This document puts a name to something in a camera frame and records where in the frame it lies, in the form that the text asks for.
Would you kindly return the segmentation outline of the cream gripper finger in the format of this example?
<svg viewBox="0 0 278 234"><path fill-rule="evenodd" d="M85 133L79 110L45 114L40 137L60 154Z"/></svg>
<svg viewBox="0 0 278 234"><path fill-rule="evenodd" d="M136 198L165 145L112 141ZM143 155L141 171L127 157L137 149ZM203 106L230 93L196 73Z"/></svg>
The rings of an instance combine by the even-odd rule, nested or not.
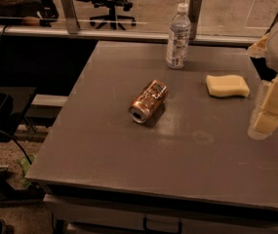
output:
<svg viewBox="0 0 278 234"><path fill-rule="evenodd" d="M255 106L252 130L260 135L272 134L278 128L278 76L271 82L261 82Z"/></svg>
<svg viewBox="0 0 278 234"><path fill-rule="evenodd" d="M251 58L260 59L265 57L268 36L269 34L264 34L256 43L247 49L247 53Z"/></svg>

